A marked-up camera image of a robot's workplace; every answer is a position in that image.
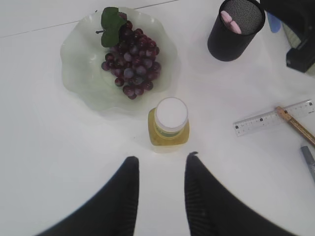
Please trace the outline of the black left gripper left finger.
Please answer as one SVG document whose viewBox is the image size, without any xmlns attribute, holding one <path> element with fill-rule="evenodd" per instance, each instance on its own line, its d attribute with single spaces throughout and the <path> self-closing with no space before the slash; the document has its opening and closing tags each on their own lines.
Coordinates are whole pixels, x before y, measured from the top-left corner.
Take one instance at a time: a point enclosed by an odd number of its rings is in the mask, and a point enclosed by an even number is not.
<svg viewBox="0 0 315 236">
<path fill-rule="evenodd" d="M 109 181 L 42 236 L 132 236 L 139 201 L 139 160 L 127 157 Z"/>
</svg>

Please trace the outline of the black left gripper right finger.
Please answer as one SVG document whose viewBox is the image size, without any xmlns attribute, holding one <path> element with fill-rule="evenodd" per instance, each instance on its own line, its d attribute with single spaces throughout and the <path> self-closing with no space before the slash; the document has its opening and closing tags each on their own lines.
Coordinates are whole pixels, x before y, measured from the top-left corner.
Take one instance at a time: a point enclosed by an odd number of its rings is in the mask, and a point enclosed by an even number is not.
<svg viewBox="0 0 315 236">
<path fill-rule="evenodd" d="M 291 163 L 298 165 L 290 174 Z M 298 153 L 285 164 L 228 170 L 228 184 L 193 151 L 185 166 L 185 209 L 192 236 L 312 236 L 315 184 Z"/>
</svg>

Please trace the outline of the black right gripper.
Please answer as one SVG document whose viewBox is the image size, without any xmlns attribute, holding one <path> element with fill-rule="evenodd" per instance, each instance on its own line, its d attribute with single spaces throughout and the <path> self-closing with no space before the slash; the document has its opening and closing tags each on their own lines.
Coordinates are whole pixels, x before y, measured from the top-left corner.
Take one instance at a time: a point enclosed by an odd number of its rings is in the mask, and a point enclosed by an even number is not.
<svg viewBox="0 0 315 236">
<path fill-rule="evenodd" d="M 286 65 L 307 72 L 315 63 L 315 2 L 313 0 L 262 0 L 263 9 L 287 25 L 300 39 L 286 54 Z"/>
</svg>

